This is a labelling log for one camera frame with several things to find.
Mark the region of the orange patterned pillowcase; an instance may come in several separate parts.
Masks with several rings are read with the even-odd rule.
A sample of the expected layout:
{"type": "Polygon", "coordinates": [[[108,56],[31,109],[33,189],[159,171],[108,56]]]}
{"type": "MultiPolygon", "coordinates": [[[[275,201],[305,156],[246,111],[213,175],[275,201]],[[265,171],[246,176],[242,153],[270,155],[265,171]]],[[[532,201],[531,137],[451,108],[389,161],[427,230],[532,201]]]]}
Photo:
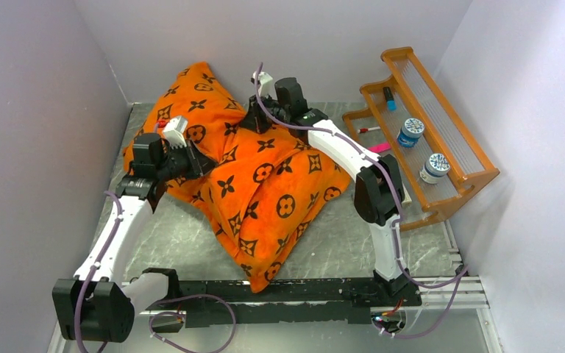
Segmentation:
{"type": "Polygon", "coordinates": [[[207,175],[168,183],[168,194],[192,204],[244,271],[253,293],[279,274],[310,223],[349,186],[326,154],[275,126],[259,135],[241,128],[244,108],[205,62],[177,74],[140,133],[160,132],[171,118],[188,120],[184,136],[216,161],[207,175]]]}

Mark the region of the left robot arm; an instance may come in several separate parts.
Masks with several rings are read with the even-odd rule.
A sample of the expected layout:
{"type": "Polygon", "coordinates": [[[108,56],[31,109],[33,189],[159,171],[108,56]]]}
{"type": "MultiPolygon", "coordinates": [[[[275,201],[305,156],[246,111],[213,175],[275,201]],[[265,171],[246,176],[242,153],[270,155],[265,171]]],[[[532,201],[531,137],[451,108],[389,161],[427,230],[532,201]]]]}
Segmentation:
{"type": "Polygon", "coordinates": [[[174,269],[148,268],[131,284],[121,281],[136,240],[169,182],[198,179],[216,166],[193,141],[168,133],[137,136],[132,153],[128,172],[106,193],[113,208],[90,254],[71,278],[57,280],[52,289],[61,334],[81,352],[87,341],[124,342],[137,314],[156,303],[171,309],[180,302],[174,269]]]}

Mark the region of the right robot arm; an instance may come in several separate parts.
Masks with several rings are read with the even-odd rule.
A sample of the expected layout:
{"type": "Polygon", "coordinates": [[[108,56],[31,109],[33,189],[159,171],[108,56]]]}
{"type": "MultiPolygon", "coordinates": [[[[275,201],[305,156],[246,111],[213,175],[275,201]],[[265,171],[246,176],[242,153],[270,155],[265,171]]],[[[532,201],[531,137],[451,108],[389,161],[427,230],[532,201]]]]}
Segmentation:
{"type": "Polygon", "coordinates": [[[250,81],[255,94],[241,126],[258,134],[284,126],[346,171],[355,183],[356,212],[372,236],[375,296],[382,304],[396,303],[409,283],[399,244],[406,192],[397,160],[362,147],[327,114],[310,108],[296,78],[274,80],[266,72],[255,72],[250,81]]]}

